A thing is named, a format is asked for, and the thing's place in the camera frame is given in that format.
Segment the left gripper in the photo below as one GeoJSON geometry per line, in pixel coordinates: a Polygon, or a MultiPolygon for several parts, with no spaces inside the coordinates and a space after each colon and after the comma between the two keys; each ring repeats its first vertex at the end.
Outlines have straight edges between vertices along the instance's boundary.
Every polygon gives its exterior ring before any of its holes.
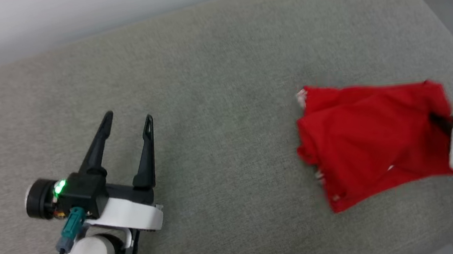
{"type": "MultiPolygon", "coordinates": [[[[80,174],[107,176],[108,171],[102,166],[106,140],[110,137],[113,112],[107,111],[95,133],[93,141],[79,168],[80,174]]],[[[133,186],[106,184],[109,195],[106,206],[97,219],[87,219],[87,224],[103,228],[129,228],[155,231],[163,225],[162,206],[156,205],[154,186],[155,144],[153,117],[146,116],[143,137],[143,148],[133,186]]]]}

